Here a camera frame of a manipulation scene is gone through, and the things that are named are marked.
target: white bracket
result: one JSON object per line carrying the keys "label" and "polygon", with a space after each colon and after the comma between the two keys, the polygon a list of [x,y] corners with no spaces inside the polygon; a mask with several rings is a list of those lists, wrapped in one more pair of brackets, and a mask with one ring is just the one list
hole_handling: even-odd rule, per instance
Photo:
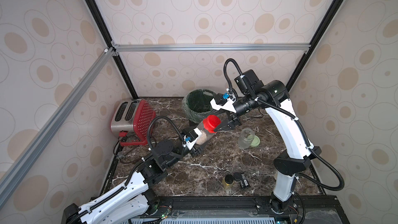
{"label": "white bracket", "polygon": [[115,43],[115,41],[111,41],[111,44],[112,44],[112,47],[118,47],[119,46],[119,44],[117,44],[117,43]]}
{"label": "white bracket", "polygon": [[213,107],[213,109],[215,109],[217,111],[220,110],[220,109],[224,109],[224,110],[227,110],[227,111],[230,111],[230,112],[236,112],[233,103],[234,103],[234,101],[231,100],[230,98],[227,98],[227,102],[223,106],[217,105],[215,99],[212,99],[211,102],[210,102],[211,107]]}
{"label": "white bracket", "polygon": [[192,147],[196,144],[196,141],[198,140],[198,138],[200,138],[200,136],[202,135],[202,132],[198,128],[195,128],[193,130],[198,135],[198,137],[195,140],[189,140],[186,142],[189,150],[192,149]]}

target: toaster slot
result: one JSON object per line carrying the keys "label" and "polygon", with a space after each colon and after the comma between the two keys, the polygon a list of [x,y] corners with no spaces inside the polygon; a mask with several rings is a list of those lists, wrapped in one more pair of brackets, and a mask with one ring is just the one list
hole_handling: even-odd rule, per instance
{"label": "toaster slot", "polygon": [[131,102],[130,107],[129,107],[129,109],[127,111],[127,114],[126,114],[126,118],[125,118],[126,121],[131,120],[131,117],[132,117],[132,115],[134,113],[134,110],[135,110],[135,107],[137,106],[137,103],[138,103],[137,101]]}
{"label": "toaster slot", "polygon": [[123,102],[122,105],[119,107],[119,110],[117,110],[117,114],[115,116],[115,121],[120,121],[122,119],[124,110],[127,107],[128,102]]}

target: green lid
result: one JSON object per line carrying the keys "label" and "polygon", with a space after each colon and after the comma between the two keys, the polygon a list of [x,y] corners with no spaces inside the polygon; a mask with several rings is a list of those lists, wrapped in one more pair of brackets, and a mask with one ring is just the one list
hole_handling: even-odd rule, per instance
{"label": "green lid", "polygon": [[260,139],[257,136],[254,136],[253,142],[251,142],[251,147],[257,147],[260,144]]}

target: glass jar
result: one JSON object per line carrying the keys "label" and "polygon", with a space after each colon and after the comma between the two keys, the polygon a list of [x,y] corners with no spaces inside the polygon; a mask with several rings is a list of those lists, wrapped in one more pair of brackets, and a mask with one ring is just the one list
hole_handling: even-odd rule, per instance
{"label": "glass jar", "polygon": [[197,138],[195,145],[202,145],[209,141],[217,132],[214,129],[221,124],[221,120],[215,115],[209,115],[202,122],[200,122],[197,128],[202,132],[202,135]]}
{"label": "glass jar", "polygon": [[223,179],[222,179],[222,186],[224,189],[229,189],[232,187],[234,183],[234,176],[231,174],[227,174]]}
{"label": "glass jar", "polygon": [[240,136],[238,138],[238,146],[240,149],[247,149],[250,147],[251,142],[254,139],[254,131],[250,128],[244,128],[240,132]]}

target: plastic bottle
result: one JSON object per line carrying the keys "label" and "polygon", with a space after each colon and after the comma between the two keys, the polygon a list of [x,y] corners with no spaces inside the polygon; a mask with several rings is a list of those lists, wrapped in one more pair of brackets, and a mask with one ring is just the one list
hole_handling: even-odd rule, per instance
{"label": "plastic bottle", "polygon": [[254,131],[250,128],[244,128],[240,136],[238,138],[238,145],[239,148],[241,149],[247,149],[250,147],[251,143],[253,142],[254,139]]}
{"label": "plastic bottle", "polygon": [[202,135],[196,140],[196,145],[202,145],[209,141],[217,132],[214,129],[221,124],[221,120],[215,115],[209,115],[197,128],[202,132]]}

